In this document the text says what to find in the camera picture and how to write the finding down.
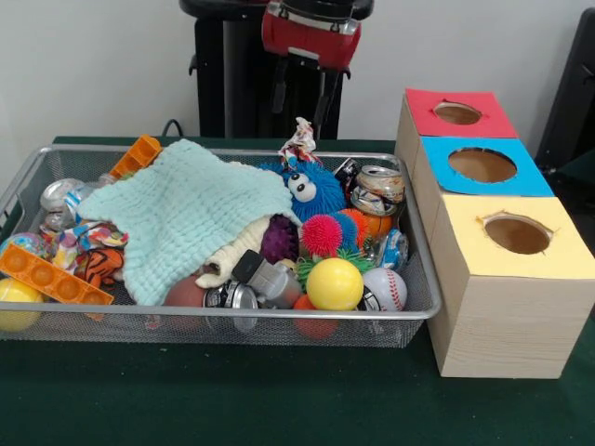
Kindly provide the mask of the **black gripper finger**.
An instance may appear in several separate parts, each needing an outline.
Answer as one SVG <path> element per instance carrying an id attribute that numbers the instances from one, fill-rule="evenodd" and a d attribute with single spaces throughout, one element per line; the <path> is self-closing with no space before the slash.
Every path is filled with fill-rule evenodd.
<path id="1" fill-rule="evenodd" d="M 289 66 L 289 59 L 278 59 L 273 76 L 273 86 L 271 93 L 271 112 L 281 113 L 284 108 L 286 93 L 285 76 Z"/>
<path id="2" fill-rule="evenodd" d="M 322 70 L 320 93 L 317 100 L 314 122 L 324 122 L 331 108 L 337 85 L 342 80 L 343 71 Z"/>

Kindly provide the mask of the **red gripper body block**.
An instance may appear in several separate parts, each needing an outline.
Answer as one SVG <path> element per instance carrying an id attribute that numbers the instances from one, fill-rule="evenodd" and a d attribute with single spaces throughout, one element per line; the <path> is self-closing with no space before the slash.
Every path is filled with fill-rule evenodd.
<path id="1" fill-rule="evenodd" d="M 262 20 L 264 48 L 279 56 L 295 55 L 316 60 L 319 65 L 349 65 L 359 44 L 362 24 L 349 20 L 336 25 L 302 18 L 296 14 L 287 18 L 267 10 Z"/>

